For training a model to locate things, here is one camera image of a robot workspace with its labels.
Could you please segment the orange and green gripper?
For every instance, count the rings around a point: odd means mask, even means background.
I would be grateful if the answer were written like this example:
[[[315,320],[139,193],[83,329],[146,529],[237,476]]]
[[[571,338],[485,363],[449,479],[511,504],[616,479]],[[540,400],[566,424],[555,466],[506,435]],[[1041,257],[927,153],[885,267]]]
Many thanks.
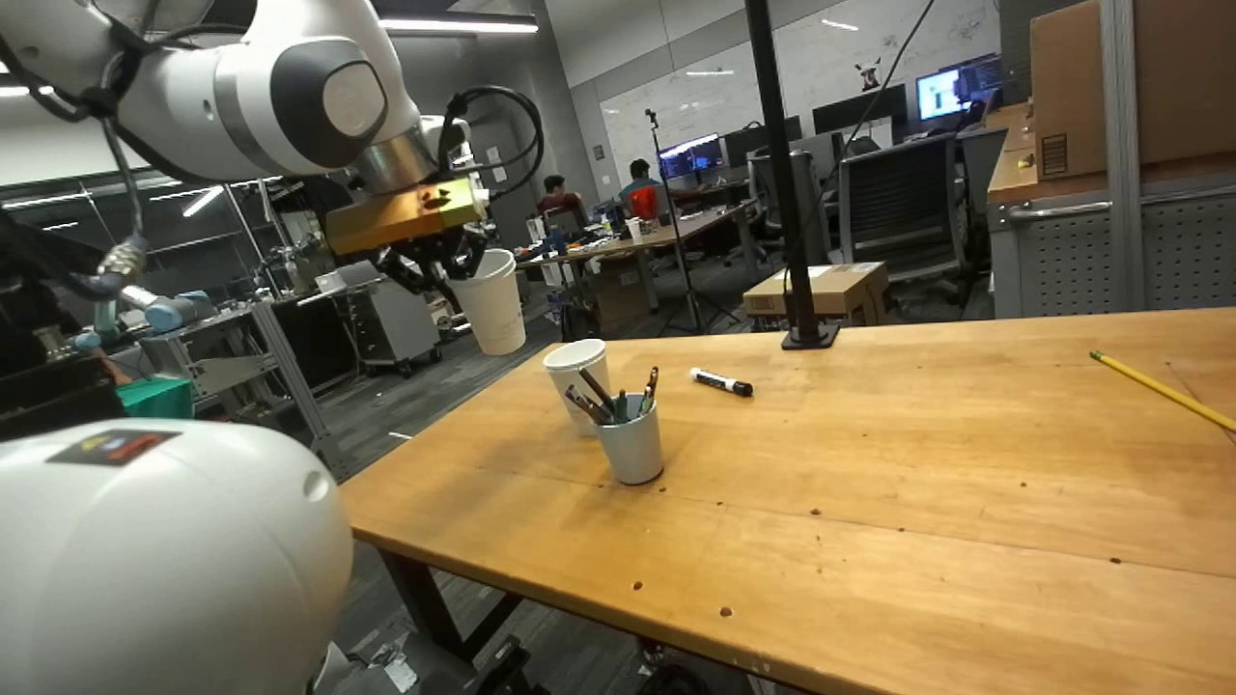
[[[403,193],[377,193],[323,217],[323,242],[340,257],[377,253],[377,269],[409,293],[430,293],[439,284],[431,269],[417,257],[394,252],[394,242],[421,242],[449,237],[484,217],[485,193],[472,177],[449,177],[412,185]],[[485,233],[463,229],[445,257],[449,278],[472,278],[484,261]]]

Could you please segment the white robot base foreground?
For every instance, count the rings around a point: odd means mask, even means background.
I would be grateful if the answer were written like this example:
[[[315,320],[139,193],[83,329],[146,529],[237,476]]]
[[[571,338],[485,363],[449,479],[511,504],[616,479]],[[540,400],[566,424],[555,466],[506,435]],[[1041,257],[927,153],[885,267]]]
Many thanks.
[[[0,443],[0,695],[303,695],[352,579],[334,476],[260,424]]]

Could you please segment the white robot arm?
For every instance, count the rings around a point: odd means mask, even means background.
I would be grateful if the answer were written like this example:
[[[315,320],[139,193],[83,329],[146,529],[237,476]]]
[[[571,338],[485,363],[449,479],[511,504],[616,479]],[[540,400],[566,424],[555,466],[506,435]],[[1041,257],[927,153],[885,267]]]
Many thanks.
[[[352,170],[364,202],[323,221],[334,257],[399,252],[472,278],[484,188],[425,135],[372,0],[256,0],[240,32],[212,0],[0,0],[4,67],[61,118],[95,118],[182,181]]]

